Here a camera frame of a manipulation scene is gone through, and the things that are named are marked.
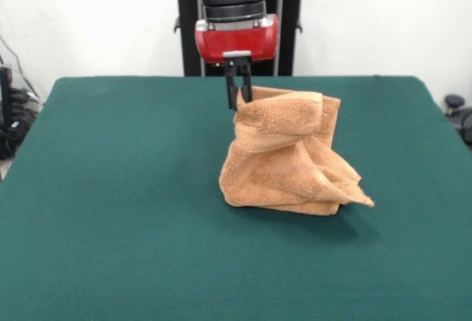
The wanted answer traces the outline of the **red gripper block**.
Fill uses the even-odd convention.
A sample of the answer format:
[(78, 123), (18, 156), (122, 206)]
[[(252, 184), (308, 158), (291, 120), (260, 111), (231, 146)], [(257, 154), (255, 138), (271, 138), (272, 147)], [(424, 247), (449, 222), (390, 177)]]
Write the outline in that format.
[[(206, 63), (224, 63), (235, 58), (250, 58), (252, 61), (273, 59), (278, 45), (278, 19), (275, 14), (253, 20), (214, 23), (201, 19), (195, 24), (195, 43)], [(240, 67), (243, 84), (240, 87), (245, 102), (252, 101), (251, 67)], [(237, 67), (225, 64), (226, 90), (229, 108), (237, 109), (238, 87), (235, 84)]]

